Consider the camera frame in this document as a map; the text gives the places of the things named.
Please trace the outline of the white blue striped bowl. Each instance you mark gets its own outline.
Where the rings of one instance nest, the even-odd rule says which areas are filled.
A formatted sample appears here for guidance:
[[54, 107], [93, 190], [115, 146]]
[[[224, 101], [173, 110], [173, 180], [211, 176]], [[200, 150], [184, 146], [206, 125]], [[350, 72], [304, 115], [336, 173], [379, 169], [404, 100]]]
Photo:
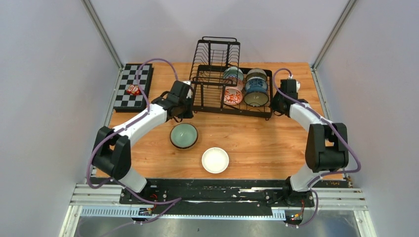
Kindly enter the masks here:
[[247, 80], [245, 84], [245, 91], [250, 92], [252, 89], [263, 89], [267, 91], [268, 84], [265, 79], [260, 77], [253, 77]]

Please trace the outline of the beige interior bowl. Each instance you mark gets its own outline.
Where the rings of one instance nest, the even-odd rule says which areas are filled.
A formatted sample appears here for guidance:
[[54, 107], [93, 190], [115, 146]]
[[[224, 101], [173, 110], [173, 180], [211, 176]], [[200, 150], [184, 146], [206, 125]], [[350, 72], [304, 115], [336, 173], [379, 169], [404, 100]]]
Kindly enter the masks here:
[[246, 80], [249, 81], [254, 77], [261, 78], [264, 81], [267, 81], [267, 73], [261, 68], [253, 68], [249, 70], [249, 72], [246, 75]]

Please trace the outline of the black wire dish rack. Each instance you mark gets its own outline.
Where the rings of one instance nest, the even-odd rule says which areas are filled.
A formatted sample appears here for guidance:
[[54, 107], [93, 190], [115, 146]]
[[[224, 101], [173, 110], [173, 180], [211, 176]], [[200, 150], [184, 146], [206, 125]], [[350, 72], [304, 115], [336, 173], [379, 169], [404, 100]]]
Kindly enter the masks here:
[[[268, 103], [261, 107], [247, 105], [244, 102], [246, 75], [253, 68], [240, 66], [240, 47], [240, 42], [232, 37], [203, 36], [198, 40], [190, 73], [190, 81], [194, 89], [192, 110], [195, 113], [229, 114], [266, 120], [271, 118], [273, 114], [270, 108], [270, 101], [273, 98], [272, 71], [264, 70], [267, 73]], [[232, 66], [240, 68], [244, 74], [243, 100], [238, 105], [227, 105], [223, 102], [225, 88], [232, 85], [223, 78], [223, 73]]]

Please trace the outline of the orange geometric pattern bowl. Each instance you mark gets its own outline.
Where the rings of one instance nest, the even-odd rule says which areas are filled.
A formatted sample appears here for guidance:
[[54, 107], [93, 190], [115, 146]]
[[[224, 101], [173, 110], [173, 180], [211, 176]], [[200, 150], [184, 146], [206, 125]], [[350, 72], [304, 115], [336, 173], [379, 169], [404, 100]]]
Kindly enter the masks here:
[[228, 77], [227, 82], [230, 82], [232, 85], [227, 86], [226, 89], [235, 89], [237, 91], [242, 91], [244, 84], [242, 80], [235, 78], [235, 77]]

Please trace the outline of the orange floral pattern bowl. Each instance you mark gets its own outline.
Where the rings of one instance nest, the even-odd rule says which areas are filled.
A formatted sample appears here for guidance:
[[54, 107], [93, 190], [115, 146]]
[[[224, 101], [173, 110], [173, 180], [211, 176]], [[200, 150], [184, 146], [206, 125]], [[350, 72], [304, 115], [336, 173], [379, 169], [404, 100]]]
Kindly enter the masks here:
[[227, 105], [238, 105], [243, 100], [243, 94], [241, 90], [236, 87], [226, 87], [223, 97], [224, 104]]

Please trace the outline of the teal dashed pattern bowl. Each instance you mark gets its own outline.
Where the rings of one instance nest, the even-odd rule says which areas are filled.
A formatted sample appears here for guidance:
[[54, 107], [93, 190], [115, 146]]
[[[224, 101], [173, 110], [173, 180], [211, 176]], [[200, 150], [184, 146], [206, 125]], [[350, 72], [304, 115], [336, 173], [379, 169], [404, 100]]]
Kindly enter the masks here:
[[235, 78], [235, 79], [238, 79], [240, 81], [243, 81], [244, 74], [243, 74], [243, 72], [240, 68], [232, 66], [232, 67], [227, 68], [224, 71], [223, 78], [224, 79]]

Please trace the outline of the white orange bowl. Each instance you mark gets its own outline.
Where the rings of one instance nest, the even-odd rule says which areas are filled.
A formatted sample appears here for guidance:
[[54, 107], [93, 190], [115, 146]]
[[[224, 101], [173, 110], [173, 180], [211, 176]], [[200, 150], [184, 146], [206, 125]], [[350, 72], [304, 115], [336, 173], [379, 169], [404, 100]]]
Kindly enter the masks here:
[[212, 147], [203, 153], [202, 166], [207, 172], [218, 174], [227, 169], [229, 160], [229, 155], [225, 150], [219, 147]]

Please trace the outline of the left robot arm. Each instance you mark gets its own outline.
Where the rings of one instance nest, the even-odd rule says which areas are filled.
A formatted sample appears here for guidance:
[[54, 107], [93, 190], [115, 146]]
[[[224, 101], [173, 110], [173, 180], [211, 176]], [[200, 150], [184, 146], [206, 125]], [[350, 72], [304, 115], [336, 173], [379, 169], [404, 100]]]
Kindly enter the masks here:
[[151, 199], [147, 180], [131, 164], [131, 148], [155, 127], [171, 119], [190, 119], [193, 87], [190, 81], [175, 81], [170, 91], [154, 99], [149, 108], [114, 128], [98, 130], [91, 154], [90, 166], [106, 173], [132, 190], [139, 204]]

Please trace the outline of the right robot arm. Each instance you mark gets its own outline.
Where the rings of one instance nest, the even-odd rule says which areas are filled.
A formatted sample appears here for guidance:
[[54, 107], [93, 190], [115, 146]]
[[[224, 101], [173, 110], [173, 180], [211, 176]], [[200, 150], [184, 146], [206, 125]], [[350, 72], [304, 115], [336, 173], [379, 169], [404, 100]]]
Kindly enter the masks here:
[[334, 123], [319, 115], [304, 99], [298, 98], [299, 86], [294, 79], [283, 79], [271, 108], [293, 119], [307, 131], [305, 164], [286, 179], [282, 192], [283, 202], [295, 206], [318, 179], [331, 174], [341, 174], [349, 163], [347, 129], [343, 123]]

